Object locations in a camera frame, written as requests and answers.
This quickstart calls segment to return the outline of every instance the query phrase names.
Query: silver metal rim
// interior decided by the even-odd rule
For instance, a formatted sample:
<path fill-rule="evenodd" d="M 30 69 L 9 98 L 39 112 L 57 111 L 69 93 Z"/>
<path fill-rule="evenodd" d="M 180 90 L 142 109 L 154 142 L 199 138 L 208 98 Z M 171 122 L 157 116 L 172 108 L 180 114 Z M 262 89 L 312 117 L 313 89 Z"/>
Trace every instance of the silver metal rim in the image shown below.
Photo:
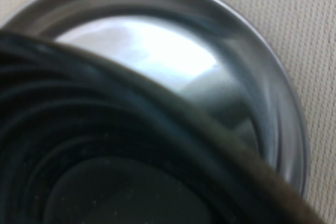
<path fill-rule="evenodd" d="M 222 23 L 223 20 L 220 21 L 220 19 L 223 18 L 220 17 L 216 19 L 214 16 L 219 15 L 216 13 L 222 13 L 220 15 L 225 17 L 225 19 L 229 20 L 232 25 L 229 29 L 237 32 L 237 38 L 243 38 L 244 43 L 249 44 L 247 46 L 252 47 L 253 50 L 258 50 L 258 55 L 255 56 L 255 58 L 247 58 L 247 56 L 241 54 L 241 49 L 234 49 L 237 50 L 237 55 L 241 56 L 241 61 L 249 64 L 250 71 L 255 71 L 253 66 L 258 67 L 258 65 L 262 65 L 258 63 L 264 60 L 262 71 L 264 73 L 270 72 L 268 74 L 271 76 L 267 77 L 265 74 L 262 74 L 262 77 L 253 77 L 258 78 L 258 84 L 264 88 L 261 90 L 264 93 L 262 99 L 265 100 L 267 114 L 271 114 L 270 118 L 273 119 L 274 123 L 273 128 L 276 128 L 276 143 L 271 143 L 271 145 L 276 145 L 276 147 L 279 147 L 276 156 L 267 157 L 267 155 L 264 155 L 264 159 L 277 170 L 282 177 L 291 183 L 300 194 L 306 196 L 310 161 L 309 143 L 304 126 L 304 116 L 301 113 L 300 102 L 291 85 L 289 77 L 286 75 L 274 51 L 259 33 L 256 32 L 256 29 L 252 27 L 250 23 L 241 17 L 241 15 L 234 11 L 234 9 L 220 2 L 220 0 L 97 0 L 94 2 L 87 0 L 34 0 L 22 7 L 22 9 L 4 22 L 3 29 L 31 36 L 51 38 L 51 36 L 54 35 L 51 33 L 57 29 L 60 29 L 60 27 L 57 27 L 57 22 L 60 21 L 60 18 L 57 18 L 57 16 L 64 8 L 64 5 L 72 7 L 72 9 L 76 9 L 79 12 L 81 10 L 84 10 L 84 8 L 90 9 L 106 4 L 109 7 L 129 7 L 130 5 L 136 5 L 141 7 L 150 7 L 151 9 L 165 9 L 166 11 L 171 10 L 174 12 L 183 11 L 183 13 L 187 12 L 186 16 L 202 16 L 207 19 L 210 18 L 216 20 L 216 22 L 219 23 Z M 108 13 L 105 12 L 102 13 L 102 15 L 94 15 L 94 19 L 103 18 L 106 14 Z M 70 16 L 72 15 L 63 15 L 63 18 L 69 19 Z"/>

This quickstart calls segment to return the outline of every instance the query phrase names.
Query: reflective metal surface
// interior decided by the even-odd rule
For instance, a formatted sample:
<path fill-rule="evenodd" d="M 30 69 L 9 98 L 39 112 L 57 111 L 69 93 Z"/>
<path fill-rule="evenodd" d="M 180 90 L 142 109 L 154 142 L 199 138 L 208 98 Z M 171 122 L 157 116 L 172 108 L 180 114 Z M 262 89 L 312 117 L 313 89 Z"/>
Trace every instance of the reflective metal surface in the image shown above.
<path fill-rule="evenodd" d="M 217 0 L 40 0 L 4 29 L 120 62 L 201 107 L 301 194 L 309 149 L 283 68 L 253 28 Z"/>

